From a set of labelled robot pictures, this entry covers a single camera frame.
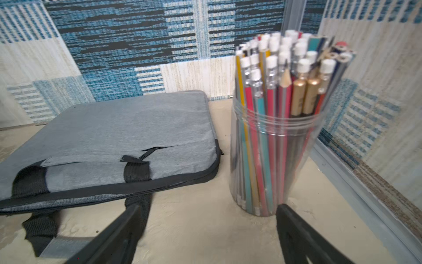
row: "blue patterned fabric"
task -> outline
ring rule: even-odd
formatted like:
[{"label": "blue patterned fabric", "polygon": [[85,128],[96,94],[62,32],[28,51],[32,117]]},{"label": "blue patterned fabric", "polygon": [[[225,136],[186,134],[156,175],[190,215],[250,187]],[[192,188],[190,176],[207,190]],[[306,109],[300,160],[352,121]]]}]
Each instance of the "blue patterned fabric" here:
[{"label": "blue patterned fabric", "polygon": [[306,33],[317,34],[319,24],[322,20],[326,0],[308,0],[306,1],[305,11],[303,13],[300,30]]},{"label": "blue patterned fabric", "polygon": [[164,90],[135,68],[234,55],[257,33],[280,30],[284,1],[64,0],[45,2],[96,101]]}]

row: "patchwork fabric wall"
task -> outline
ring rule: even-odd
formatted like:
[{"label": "patchwork fabric wall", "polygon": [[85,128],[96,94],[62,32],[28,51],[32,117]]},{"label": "patchwork fabric wall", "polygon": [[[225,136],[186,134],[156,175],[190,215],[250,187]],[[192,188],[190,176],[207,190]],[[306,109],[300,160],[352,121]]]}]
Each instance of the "patchwork fabric wall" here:
[{"label": "patchwork fabric wall", "polygon": [[2,0],[0,127],[77,103],[234,87],[235,45],[280,30],[284,0]]},{"label": "patchwork fabric wall", "polygon": [[314,17],[357,51],[319,138],[422,240],[422,1],[328,0]]}]

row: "yellow pencil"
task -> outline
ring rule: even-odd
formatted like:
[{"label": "yellow pencil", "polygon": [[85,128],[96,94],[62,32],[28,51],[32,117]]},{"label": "yellow pencil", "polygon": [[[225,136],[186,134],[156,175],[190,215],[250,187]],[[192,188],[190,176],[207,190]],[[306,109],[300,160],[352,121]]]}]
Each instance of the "yellow pencil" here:
[{"label": "yellow pencil", "polygon": [[[241,63],[240,63],[240,59],[243,57],[243,54],[240,54],[238,56],[236,56],[236,70],[237,70],[237,74],[238,74],[238,85],[239,85],[239,97],[240,97],[240,101],[242,106],[245,106],[245,95],[244,95],[244,87],[243,87],[243,76],[242,76],[242,69],[241,69]],[[249,167],[249,181],[247,181],[245,179],[245,192],[246,192],[246,196],[248,196],[248,189],[249,186],[247,186],[247,184],[250,184],[250,189],[251,189],[251,195],[252,195],[252,206],[254,207],[255,210],[255,214],[259,214],[260,213],[260,199],[259,199],[259,195],[258,195],[258,184],[257,184],[257,178],[255,176],[255,166],[254,166],[254,161],[252,159],[252,150],[251,150],[251,145],[249,143],[249,131],[248,131],[248,127],[243,124],[243,128],[244,128],[244,133],[245,133],[245,142],[246,142],[246,155],[247,155],[247,162],[248,162],[248,167]],[[246,207],[248,209],[248,198],[246,198]]]}]

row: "teal pencil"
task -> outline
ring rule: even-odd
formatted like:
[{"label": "teal pencil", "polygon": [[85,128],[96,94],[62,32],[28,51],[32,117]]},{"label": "teal pencil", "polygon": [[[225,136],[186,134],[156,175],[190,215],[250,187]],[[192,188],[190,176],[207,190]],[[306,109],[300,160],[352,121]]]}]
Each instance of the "teal pencil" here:
[{"label": "teal pencil", "polygon": [[[261,79],[261,71],[259,69],[252,71],[252,78],[254,81],[257,81],[256,83],[258,85],[253,86],[254,88],[254,109],[258,114],[265,115],[265,100],[264,100],[264,94],[262,91],[262,82]],[[262,170],[264,172],[264,186],[265,186],[265,198],[267,202],[267,208],[268,211],[273,213],[274,210],[274,204],[273,204],[273,188],[271,184],[271,167],[270,167],[270,156],[268,152],[268,136],[266,134],[265,129],[263,129],[262,125],[259,124],[258,120],[258,127],[260,129],[257,129],[259,133],[259,145],[260,145],[260,158],[261,158],[261,164],[262,164]]]}]

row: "gray fabric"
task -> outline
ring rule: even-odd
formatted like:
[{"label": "gray fabric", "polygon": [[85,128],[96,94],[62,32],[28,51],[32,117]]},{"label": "gray fabric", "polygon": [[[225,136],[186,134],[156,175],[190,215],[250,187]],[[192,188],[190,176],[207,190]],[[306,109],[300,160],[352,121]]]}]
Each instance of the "gray fabric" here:
[{"label": "gray fabric", "polygon": [[[0,199],[10,198],[20,169],[44,159],[51,192],[123,182],[123,173],[118,175],[118,171],[125,163],[118,159],[140,156],[141,150],[152,147],[170,147],[145,159],[150,162],[152,179],[203,171],[216,160],[215,139],[202,91],[72,106],[0,163]],[[112,170],[95,164],[114,159]]]},{"label": "gray fabric", "polygon": [[59,199],[59,200],[52,200],[52,201],[39,201],[32,204],[24,204],[24,205],[17,205],[17,206],[2,208],[0,209],[0,212],[31,211],[37,208],[51,208],[51,207],[59,207],[59,206],[85,204],[88,202],[115,199],[118,197],[124,197],[126,195],[127,194],[99,194],[99,195],[82,197],[82,198],[68,198],[68,199]]},{"label": "gray fabric", "polygon": [[47,187],[51,192],[58,192],[105,184],[123,183],[125,182],[123,179],[125,166],[125,162],[80,162],[51,166],[47,169],[46,173]]},{"label": "gray fabric", "polygon": [[84,248],[93,237],[55,237],[44,251],[42,258],[68,259]]}]

